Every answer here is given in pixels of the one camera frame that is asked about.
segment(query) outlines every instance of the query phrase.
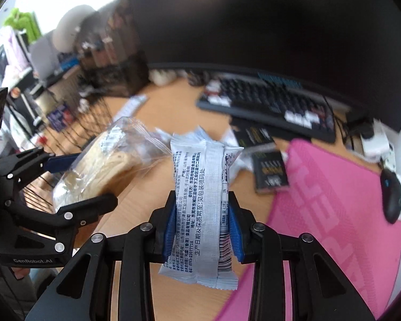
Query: mechanical keyboard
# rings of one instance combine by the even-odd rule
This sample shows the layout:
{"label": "mechanical keyboard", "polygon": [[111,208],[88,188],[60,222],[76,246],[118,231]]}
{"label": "mechanical keyboard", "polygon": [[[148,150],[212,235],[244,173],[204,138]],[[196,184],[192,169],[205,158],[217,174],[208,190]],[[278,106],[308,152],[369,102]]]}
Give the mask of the mechanical keyboard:
{"label": "mechanical keyboard", "polygon": [[285,85],[240,79],[211,81],[197,107],[272,125],[325,142],[336,141],[334,116],[322,102],[290,92]]}

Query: black camera rig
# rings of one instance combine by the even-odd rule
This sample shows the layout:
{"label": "black camera rig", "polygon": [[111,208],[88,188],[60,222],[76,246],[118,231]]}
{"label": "black camera rig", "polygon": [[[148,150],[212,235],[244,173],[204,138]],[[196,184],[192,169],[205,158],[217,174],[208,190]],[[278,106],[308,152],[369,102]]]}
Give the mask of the black camera rig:
{"label": "black camera rig", "polygon": [[[0,125],[6,90],[0,90]],[[48,154],[41,148],[0,159],[0,264],[7,267],[63,267],[26,320],[110,320],[114,265],[121,261],[118,319],[154,320],[150,263],[165,263],[176,229],[175,192],[149,222],[127,234],[95,233],[72,257],[82,224],[113,211],[106,194],[64,206],[56,214],[28,208],[20,191],[45,171],[65,170],[75,155]],[[354,286],[310,234],[280,235],[257,223],[229,192],[232,248],[242,264],[255,263],[249,320],[285,319],[283,261],[289,261],[294,321],[374,320]],[[0,315],[11,315],[0,299]]]}

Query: metal screw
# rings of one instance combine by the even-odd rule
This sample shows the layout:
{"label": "metal screw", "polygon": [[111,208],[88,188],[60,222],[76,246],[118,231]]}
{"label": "metal screw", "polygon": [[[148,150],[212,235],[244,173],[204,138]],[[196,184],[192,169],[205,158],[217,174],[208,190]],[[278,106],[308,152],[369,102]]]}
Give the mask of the metal screw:
{"label": "metal screw", "polygon": [[63,252],[65,249],[65,246],[63,243],[56,243],[55,244],[55,251],[56,252]]}
{"label": "metal screw", "polygon": [[255,231],[264,231],[266,229],[266,226],[261,222],[256,222],[253,224],[253,229]]}
{"label": "metal screw", "polygon": [[302,240],[306,243],[311,243],[313,241],[313,236],[309,233],[303,233]]}
{"label": "metal screw", "polygon": [[149,231],[153,228],[153,225],[150,222],[144,222],[140,224],[140,229],[142,231]]}
{"label": "metal screw", "polygon": [[99,243],[103,241],[104,236],[101,233],[94,234],[91,238],[93,243]]}

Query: cable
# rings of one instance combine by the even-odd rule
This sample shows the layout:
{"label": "cable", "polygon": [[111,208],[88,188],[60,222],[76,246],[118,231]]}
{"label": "cable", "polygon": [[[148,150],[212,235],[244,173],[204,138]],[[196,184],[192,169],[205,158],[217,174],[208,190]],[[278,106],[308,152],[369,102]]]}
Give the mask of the cable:
{"label": "cable", "polygon": [[6,277],[5,277],[5,275],[3,274],[2,267],[0,267],[0,274],[2,274],[3,280],[5,281],[5,283],[6,283],[6,285],[7,285],[7,288],[9,288],[9,291],[10,291],[11,294],[14,296],[16,302],[17,302],[18,305],[19,305],[19,309],[21,309],[22,316],[23,316],[23,318],[25,319],[26,315],[25,315],[25,312],[24,312],[24,308],[22,307],[22,304],[21,304],[21,302],[19,301],[19,299],[16,297],[15,292],[11,289],[11,286],[9,285],[9,283],[8,283],[8,281],[7,281]]}
{"label": "cable", "polygon": [[349,135],[348,133],[348,129],[345,127],[346,123],[340,119],[339,117],[337,117],[334,114],[333,109],[331,108],[330,103],[328,102],[327,98],[325,97],[325,95],[322,96],[324,98],[325,103],[328,106],[328,109],[331,111],[331,114],[333,115],[333,119],[336,121],[337,125],[339,126],[340,129],[340,135],[342,136],[342,142],[344,145],[346,145],[346,141],[348,138],[351,139],[351,145],[352,145],[352,150],[355,150],[355,146],[354,146],[354,139],[352,138],[352,135]]}

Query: computer monitor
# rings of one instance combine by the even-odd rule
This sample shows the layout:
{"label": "computer monitor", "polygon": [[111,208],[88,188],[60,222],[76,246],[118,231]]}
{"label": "computer monitor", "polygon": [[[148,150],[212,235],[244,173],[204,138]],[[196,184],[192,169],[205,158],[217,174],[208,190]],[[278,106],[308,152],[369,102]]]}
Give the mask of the computer monitor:
{"label": "computer monitor", "polygon": [[152,68],[274,74],[401,129],[393,0],[131,0]]}

